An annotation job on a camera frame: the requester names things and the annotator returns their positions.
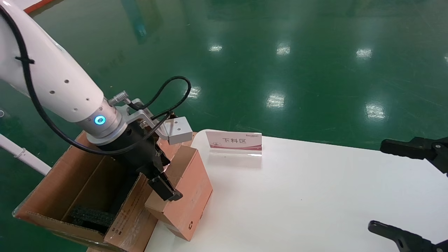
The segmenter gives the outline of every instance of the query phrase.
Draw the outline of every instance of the blue indicator light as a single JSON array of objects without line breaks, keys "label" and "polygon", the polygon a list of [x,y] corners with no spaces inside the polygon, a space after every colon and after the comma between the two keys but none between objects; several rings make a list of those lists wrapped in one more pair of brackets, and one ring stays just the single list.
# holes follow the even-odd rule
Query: blue indicator light
[{"label": "blue indicator light", "polygon": [[104,116],[95,117],[95,124],[103,125],[104,123],[106,123],[106,118]]}]

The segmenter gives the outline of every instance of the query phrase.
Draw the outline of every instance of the white table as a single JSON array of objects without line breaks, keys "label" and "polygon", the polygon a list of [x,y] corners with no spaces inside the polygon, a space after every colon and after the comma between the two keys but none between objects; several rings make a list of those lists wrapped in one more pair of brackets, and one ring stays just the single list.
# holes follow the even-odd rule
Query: white table
[{"label": "white table", "polygon": [[427,161],[263,137],[262,157],[192,144],[213,194],[191,242],[158,223],[146,252],[398,252],[371,220],[448,239],[448,178]]}]

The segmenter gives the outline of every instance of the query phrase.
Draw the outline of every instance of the open cardboard box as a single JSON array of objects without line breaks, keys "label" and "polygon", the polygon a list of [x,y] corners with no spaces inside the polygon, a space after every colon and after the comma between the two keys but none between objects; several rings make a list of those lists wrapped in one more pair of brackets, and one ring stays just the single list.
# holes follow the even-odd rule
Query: open cardboard box
[{"label": "open cardboard box", "polygon": [[[87,141],[85,132],[76,140],[96,148]],[[170,160],[180,147],[161,139],[157,143]],[[13,216],[99,251],[142,252],[157,223],[144,208],[151,192],[144,175],[128,171],[109,156],[70,146]],[[116,216],[106,230],[77,226],[70,216],[75,206]]]}]

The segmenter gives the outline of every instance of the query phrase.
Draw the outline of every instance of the sign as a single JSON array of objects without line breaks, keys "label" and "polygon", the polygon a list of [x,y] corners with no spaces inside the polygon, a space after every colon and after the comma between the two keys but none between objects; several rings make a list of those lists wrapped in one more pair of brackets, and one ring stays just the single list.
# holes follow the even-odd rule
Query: sign
[{"label": "sign", "polygon": [[210,148],[261,151],[261,133],[206,131]]}]

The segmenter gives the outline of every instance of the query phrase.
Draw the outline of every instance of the green epoxy floor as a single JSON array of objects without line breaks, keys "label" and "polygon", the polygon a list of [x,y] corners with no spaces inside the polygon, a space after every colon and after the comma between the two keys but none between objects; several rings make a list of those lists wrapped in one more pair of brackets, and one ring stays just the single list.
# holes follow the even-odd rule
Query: green epoxy floor
[{"label": "green epoxy floor", "polygon": [[[184,75],[194,89],[176,112],[195,131],[378,149],[448,135],[447,11],[445,0],[65,0],[32,16],[109,98],[146,101]],[[151,109],[184,91],[169,86]],[[3,83],[0,109],[0,132],[48,164],[68,147]],[[11,217],[42,176],[0,160],[0,251],[83,251]]]}]

